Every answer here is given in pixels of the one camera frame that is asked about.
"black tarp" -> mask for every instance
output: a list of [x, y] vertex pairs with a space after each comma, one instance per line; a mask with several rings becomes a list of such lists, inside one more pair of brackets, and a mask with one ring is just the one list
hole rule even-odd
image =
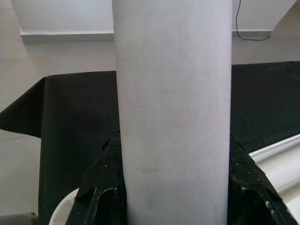
[[[231, 134], [247, 152], [300, 133], [299, 65], [232, 67]], [[46, 77], [0, 114], [0, 128], [42, 138], [39, 220], [48, 224], [119, 128], [115, 71]]]

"white pole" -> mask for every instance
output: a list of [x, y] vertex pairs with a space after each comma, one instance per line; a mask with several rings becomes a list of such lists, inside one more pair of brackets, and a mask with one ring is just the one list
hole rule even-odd
[[232, 0], [113, 0], [129, 225], [225, 225]]

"gray floor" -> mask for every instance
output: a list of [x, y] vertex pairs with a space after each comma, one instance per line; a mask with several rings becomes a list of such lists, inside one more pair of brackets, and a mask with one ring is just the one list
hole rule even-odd
[[[299, 12], [267, 41], [234, 39], [232, 63], [300, 60]], [[0, 111], [44, 76], [99, 70], [115, 70], [113, 43], [24, 46], [10, 1], [0, 0]], [[39, 147], [38, 138], [0, 131], [0, 215], [38, 212]]]

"white wall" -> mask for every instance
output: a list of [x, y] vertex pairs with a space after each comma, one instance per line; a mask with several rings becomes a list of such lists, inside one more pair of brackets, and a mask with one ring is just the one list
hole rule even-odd
[[[241, 0], [240, 30], [273, 30], [296, 0]], [[12, 0], [23, 31], [113, 30], [112, 0]], [[239, 0], [233, 0], [232, 28]]]
[[[240, 0], [233, 0], [232, 28]], [[239, 30], [273, 30], [296, 0], [241, 0]]]
[[23, 31], [113, 30], [112, 0], [12, 0]]

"black cable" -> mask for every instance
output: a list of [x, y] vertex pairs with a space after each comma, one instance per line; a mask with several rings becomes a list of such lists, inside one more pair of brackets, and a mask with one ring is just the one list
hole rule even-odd
[[235, 26], [236, 26], [236, 34], [238, 35], [238, 37], [241, 39], [241, 40], [244, 40], [244, 41], [264, 41], [264, 40], [267, 40], [269, 39], [271, 36], [267, 36], [263, 39], [251, 39], [251, 38], [243, 38], [240, 36], [239, 34], [239, 29], [238, 29], [238, 17], [239, 17], [239, 12], [240, 12], [240, 5], [241, 5], [241, 2], [242, 0], [240, 0], [240, 3], [239, 3], [239, 8], [238, 8], [238, 12], [236, 13], [236, 17], [235, 17]]

